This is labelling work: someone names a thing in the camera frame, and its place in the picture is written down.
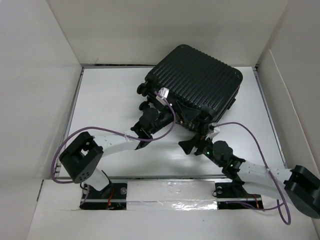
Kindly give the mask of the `black hard-shell suitcase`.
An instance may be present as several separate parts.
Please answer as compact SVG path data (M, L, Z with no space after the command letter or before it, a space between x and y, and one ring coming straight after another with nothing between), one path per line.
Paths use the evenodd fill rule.
M208 125L218 122L235 102L242 81L243 74L238 69L181 44L147 73L137 93L155 106L155 91L169 89L169 103L178 100L186 107L200 110L200 115L182 126L204 134Z

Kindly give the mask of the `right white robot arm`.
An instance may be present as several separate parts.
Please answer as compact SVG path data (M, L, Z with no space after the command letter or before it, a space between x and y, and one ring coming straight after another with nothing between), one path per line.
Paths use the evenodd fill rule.
M248 193L285 200L302 214L319 219L320 180L306 167L269 169L235 156L225 141L213 142L199 135L178 144L187 155L204 155L221 168L221 172L233 181L231 191L235 196Z

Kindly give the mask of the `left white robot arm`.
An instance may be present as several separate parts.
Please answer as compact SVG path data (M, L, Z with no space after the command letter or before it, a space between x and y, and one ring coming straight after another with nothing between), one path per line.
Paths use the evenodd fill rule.
M167 125L171 128L176 124L187 125L201 113L200 110L185 106L178 100L173 104L167 100L155 103L154 107L150 107L149 101L140 104L139 109L143 114L128 132L100 128L100 131L107 132L108 135L93 136L88 132L89 127L74 132L71 135L73 141L58 157L72 182L84 183L93 188L98 197L107 198L112 191L112 182L98 169L101 159L121 152L143 149L170 134L172 129L159 137L153 137L153 134Z

